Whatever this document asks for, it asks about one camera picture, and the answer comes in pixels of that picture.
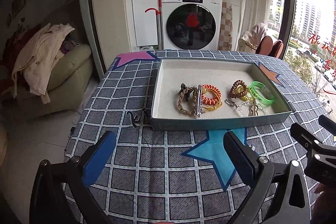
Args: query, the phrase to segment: slipper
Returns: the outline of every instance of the slipper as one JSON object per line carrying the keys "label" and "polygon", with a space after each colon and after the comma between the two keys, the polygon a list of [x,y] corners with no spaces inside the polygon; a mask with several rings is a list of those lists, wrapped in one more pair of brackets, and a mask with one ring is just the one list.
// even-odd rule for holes
{"label": "slipper", "polygon": [[282,41],[277,40],[276,42],[274,42],[272,50],[271,50],[271,52],[269,53],[268,56],[279,58],[283,47],[284,47],[284,45],[283,45]]}
{"label": "slipper", "polygon": [[273,48],[273,40],[269,36],[265,36],[256,49],[256,54],[269,55]]}

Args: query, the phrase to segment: orange star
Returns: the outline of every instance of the orange star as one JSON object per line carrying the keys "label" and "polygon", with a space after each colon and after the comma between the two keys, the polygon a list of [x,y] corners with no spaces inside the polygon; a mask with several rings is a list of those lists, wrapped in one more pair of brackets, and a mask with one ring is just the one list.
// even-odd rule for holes
{"label": "orange star", "polygon": [[269,70],[268,68],[266,68],[262,63],[259,63],[259,68],[262,70],[262,72],[264,73],[264,74],[266,74],[266,76],[270,79],[270,80],[272,80],[274,83],[277,83],[278,85],[282,85],[281,83],[280,83],[280,81],[278,80],[278,76],[280,75],[280,74],[278,74],[278,73],[276,73],[276,72],[274,72],[274,71],[272,71],[272,70]]}

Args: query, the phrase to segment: metal screw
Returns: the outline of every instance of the metal screw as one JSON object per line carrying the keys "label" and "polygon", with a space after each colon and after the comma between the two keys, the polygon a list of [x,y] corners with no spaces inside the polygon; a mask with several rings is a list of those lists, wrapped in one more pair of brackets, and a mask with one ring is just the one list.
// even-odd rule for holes
{"label": "metal screw", "polygon": [[295,167],[298,167],[299,162],[297,160],[292,160],[292,165],[294,165]]}
{"label": "metal screw", "polygon": [[80,157],[79,156],[73,156],[70,160],[74,163],[78,163],[80,161]]}
{"label": "metal screw", "polygon": [[46,166],[48,164],[48,161],[47,160],[43,160],[40,162],[40,165],[41,166]]}
{"label": "metal screw", "polygon": [[262,162],[264,164],[268,162],[268,158],[266,158],[264,156],[260,157],[259,160],[260,160],[260,162]]}

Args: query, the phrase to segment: blue gripper pad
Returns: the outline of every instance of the blue gripper pad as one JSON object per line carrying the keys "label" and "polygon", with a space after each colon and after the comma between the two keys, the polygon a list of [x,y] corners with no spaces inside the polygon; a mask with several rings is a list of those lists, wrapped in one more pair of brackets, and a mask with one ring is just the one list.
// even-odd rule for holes
{"label": "blue gripper pad", "polygon": [[92,185],[97,181],[107,160],[110,158],[116,147],[116,142],[117,139],[115,133],[106,131],[95,145],[88,148],[88,150],[92,149],[94,152],[83,167],[82,180],[85,187],[89,187],[89,185]]}
{"label": "blue gripper pad", "polygon": [[238,138],[234,140],[228,133],[224,135],[223,145],[242,182],[253,188],[256,183],[256,159],[259,155],[248,146],[244,146]]}

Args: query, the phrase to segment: green wristband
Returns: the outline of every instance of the green wristband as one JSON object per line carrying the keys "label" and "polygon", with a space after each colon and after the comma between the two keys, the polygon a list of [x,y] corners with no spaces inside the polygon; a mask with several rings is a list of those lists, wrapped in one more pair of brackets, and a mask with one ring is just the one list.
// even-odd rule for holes
{"label": "green wristband", "polygon": [[[269,98],[266,99],[262,95],[260,95],[255,88],[265,89],[268,92]],[[269,106],[274,102],[274,96],[269,92],[269,90],[265,87],[263,83],[260,82],[253,82],[251,86],[249,87],[249,92],[252,94],[252,96],[257,100],[257,102],[260,102],[263,105]]]}

